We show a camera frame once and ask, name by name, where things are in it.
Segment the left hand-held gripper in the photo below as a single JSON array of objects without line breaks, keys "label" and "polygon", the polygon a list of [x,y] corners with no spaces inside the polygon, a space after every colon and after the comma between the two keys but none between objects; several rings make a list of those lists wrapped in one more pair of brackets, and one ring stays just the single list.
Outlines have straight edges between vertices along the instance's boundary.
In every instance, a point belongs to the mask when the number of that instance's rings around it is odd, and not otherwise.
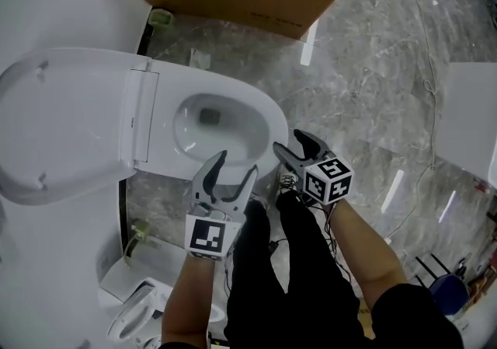
[{"label": "left hand-held gripper", "polygon": [[245,223],[245,208],[257,181],[254,165],[233,197],[214,195],[228,151],[208,159],[193,178],[193,201],[186,214],[185,250],[193,257],[223,261],[230,253]]}]

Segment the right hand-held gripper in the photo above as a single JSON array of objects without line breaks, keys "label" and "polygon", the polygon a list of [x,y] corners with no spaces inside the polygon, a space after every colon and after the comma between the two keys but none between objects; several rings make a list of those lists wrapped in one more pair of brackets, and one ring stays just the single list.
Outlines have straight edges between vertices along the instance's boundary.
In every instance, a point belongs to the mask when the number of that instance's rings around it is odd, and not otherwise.
[{"label": "right hand-held gripper", "polygon": [[[332,153],[328,144],[310,132],[294,129],[304,158],[298,157],[279,142],[273,152],[289,171],[303,178],[303,192],[323,205],[330,205],[348,195],[354,172],[348,162]],[[318,161],[312,165],[311,160]]]}]

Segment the person's right forearm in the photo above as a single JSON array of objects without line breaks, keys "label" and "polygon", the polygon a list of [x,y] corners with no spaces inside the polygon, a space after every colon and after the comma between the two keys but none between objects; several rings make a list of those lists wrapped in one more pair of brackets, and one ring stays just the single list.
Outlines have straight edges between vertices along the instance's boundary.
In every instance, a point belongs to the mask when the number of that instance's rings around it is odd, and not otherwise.
[{"label": "person's right forearm", "polygon": [[328,224],[370,309],[387,290],[408,282],[392,248],[347,201],[336,203]]}]

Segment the person's left forearm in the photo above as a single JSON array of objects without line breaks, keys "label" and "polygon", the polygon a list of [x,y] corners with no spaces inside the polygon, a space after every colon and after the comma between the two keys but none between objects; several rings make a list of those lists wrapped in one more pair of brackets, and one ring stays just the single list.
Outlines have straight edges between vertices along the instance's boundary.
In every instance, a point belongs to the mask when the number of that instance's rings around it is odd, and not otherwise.
[{"label": "person's left forearm", "polygon": [[188,256],[166,303],[159,349],[207,349],[215,263]]}]

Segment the white toilet bowl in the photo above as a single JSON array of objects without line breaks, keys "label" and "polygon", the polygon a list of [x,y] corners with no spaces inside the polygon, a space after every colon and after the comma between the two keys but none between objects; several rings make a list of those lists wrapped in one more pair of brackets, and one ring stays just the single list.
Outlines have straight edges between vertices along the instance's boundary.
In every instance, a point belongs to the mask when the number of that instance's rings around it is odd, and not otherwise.
[{"label": "white toilet bowl", "polygon": [[253,166],[262,178],[276,167],[273,144],[288,143],[288,126],[272,99],[254,104],[235,98],[198,94],[185,99],[173,120],[176,148],[196,163],[193,172],[218,152],[227,155],[217,182],[237,185]]}]

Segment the white toilet with square tank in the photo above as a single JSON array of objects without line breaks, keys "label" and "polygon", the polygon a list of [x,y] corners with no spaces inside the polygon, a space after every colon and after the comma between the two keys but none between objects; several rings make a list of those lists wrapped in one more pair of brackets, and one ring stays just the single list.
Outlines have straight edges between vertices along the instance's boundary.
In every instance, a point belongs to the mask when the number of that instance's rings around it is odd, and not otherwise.
[{"label": "white toilet with square tank", "polygon": [[181,267],[151,267],[122,257],[108,270],[98,290],[99,305],[110,317],[108,341],[136,349],[161,346],[162,315]]}]

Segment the white toilet lid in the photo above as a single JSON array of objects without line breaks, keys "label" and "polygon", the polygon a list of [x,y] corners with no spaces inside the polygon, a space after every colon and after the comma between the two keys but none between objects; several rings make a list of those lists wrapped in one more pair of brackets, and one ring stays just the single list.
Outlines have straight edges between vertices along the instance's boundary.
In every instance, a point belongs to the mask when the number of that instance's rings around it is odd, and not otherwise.
[{"label": "white toilet lid", "polygon": [[30,53],[0,74],[0,195],[45,205],[133,176],[148,159],[158,75],[145,56]]}]

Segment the person's right shoe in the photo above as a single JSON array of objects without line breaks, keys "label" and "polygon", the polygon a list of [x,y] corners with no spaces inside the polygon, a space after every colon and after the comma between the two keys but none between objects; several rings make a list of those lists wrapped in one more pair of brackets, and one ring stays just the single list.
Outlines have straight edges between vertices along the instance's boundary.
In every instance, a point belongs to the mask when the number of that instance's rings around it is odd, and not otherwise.
[{"label": "person's right shoe", "polygon": [[299,176],[291,169],[288,169],[285,165],[281,164],[278,171],[278,185],[277,185],[277,195],[282,195],[288,192],[297,194],[299,183]]}]

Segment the person's black clothing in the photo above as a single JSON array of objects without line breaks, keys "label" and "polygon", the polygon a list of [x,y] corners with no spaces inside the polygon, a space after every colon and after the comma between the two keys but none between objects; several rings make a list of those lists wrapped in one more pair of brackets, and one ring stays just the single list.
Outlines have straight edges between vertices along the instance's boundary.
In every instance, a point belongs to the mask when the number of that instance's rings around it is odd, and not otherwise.
[{"label": "person's black clothing", "polygon": [[276,208],[289,246],[289,284],[283,288],[275,275],[266,208],[253,197],[233,254],[224,329],[230,349],[464,349],[428,289],[398,284],[370,309],[297,194],[278,195]]}]

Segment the white paper scrap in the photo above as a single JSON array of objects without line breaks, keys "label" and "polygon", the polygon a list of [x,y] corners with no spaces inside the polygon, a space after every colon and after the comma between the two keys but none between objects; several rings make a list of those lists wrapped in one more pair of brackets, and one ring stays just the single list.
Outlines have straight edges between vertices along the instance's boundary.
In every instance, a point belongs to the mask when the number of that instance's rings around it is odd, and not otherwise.
[{"label": "white paper scrap", "polygon": [[209,70],[211,66],[211,55],[195,48],[190,49],[189,66],[202,70]]}]

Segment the white cabinet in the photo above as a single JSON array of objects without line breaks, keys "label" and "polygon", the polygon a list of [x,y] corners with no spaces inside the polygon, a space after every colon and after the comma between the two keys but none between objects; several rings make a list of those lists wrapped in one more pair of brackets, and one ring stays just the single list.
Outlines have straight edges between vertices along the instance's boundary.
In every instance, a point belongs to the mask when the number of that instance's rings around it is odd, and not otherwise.
[{"label": "white cabinet", "polygon": [[497,63],[449,65],[435,152],[497,189]]}]

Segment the blue stool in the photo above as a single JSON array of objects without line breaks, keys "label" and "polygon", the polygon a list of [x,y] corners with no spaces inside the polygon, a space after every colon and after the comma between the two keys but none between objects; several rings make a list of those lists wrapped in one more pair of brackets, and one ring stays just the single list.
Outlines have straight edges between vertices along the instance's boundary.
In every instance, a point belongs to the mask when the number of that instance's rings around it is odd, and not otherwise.
[{"label": "blue stool", "polygon": [[437,308],[445,316],[457,314],[469,299],[467,285],[455,274],[438,277],[429,286],[429,291]]}]

